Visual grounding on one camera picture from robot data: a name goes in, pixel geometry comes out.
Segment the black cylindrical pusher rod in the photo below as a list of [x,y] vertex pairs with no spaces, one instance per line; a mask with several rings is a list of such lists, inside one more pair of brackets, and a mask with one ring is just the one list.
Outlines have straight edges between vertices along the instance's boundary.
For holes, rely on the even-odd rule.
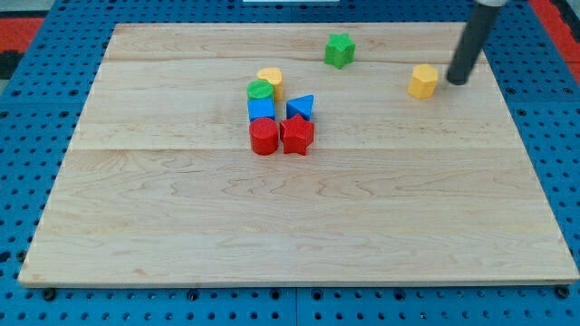
[[476,2],[447,70],[447,81],[464,85],[500,12],[500,2]]

